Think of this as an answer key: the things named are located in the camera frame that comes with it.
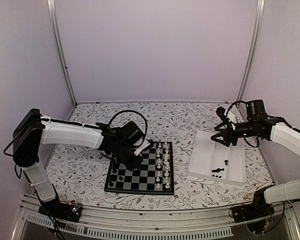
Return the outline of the white plastic divided tray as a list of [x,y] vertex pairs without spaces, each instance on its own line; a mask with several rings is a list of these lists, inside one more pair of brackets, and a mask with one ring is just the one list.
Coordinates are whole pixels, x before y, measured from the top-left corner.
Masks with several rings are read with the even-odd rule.
[[[190,157],[187,175],[193,178],[215,181],[233,186],[246,182],[245,142],[239,139],[236,146],[224,146],[212,141],[213,134],[198,130]],[[213,163],[229,161],[227,178],[211,176]]]

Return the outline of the black and grey chessboard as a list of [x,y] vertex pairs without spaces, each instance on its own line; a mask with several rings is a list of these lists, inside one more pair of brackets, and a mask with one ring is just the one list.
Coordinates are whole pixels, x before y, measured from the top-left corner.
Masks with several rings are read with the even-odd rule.
[[[122,163],[111,160],[108,168],[107,177],[105,180],[104,191],[108,193],[118,194],[133,194],[133,195],[162,195],[172,196],[175,194],[174,188],[174,166],[173,166],[173,143],[166,141],[170,147],[170,157],[172,160],[172,177],[171,177],[171,190],[162,191],[156,190],[156,148],[158,143],[164,143],[164,141],[155,141],[153,147],[148,150],[144,150],[140,153],[143,161],[140,168],[136,168],[132,171],[127,170],[126,166]],[[117,173],[113,173],[113,165],[119,164]],[[111,175],[116,175],[116,181],[111,181]],[[110,187],[109,183],[113,182],[114,186]]]

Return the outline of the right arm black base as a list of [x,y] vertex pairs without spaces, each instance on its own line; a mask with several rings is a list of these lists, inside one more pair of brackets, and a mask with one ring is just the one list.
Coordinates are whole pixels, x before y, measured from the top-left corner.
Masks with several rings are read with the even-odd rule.
[[235,223],[246,223],[248,231],[253,235],[264,234],[273,222],[275,210],[271,204],[236,203],[228,210],[228,216]]

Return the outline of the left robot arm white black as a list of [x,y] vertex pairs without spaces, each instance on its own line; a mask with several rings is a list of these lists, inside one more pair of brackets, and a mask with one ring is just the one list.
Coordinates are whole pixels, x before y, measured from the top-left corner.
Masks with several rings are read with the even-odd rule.
[[37,108],[31,109],[12,134],[11,142],[3,153],[13,158],[35,189],[40,204],[53,217],[64,213],[55,187],[47,177],[38,152],[41,145],[71,145],[103,151],[132,171],[138,168],[142,158],[140,153],[150,142],[146,131],[142,131],[133,121],[123,127],[111,127],[111,122],[89,125],[64,121],[44,116]]

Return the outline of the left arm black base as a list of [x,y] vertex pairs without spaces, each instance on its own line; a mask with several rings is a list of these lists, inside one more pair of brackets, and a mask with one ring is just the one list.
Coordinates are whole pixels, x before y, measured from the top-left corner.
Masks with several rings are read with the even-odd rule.
[[54,199],[41,202],[38,212],[51,218],[78,223],[81,218],[82,208],[83,205],[74,200],[64,203]]

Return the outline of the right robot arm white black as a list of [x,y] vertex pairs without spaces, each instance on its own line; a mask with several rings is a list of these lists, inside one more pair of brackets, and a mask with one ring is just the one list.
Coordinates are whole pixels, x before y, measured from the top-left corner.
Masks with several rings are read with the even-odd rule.
[[[283,117],[270,116],[266,113],[261,99],[245,101],[246,121],[235,122],[230,116],[230,109],[220,106],[216,110],[221,123],[214,129],[217,132],[211,140],[226,147],[236,146],[240,138],[254,137],[283,146],[300,157],[300,130],[290,125]],[[256,191],[248,213],[252,218],[259,218],[268,210],[268,205],[277,202],[300,200],[300,179],[266,187]]]

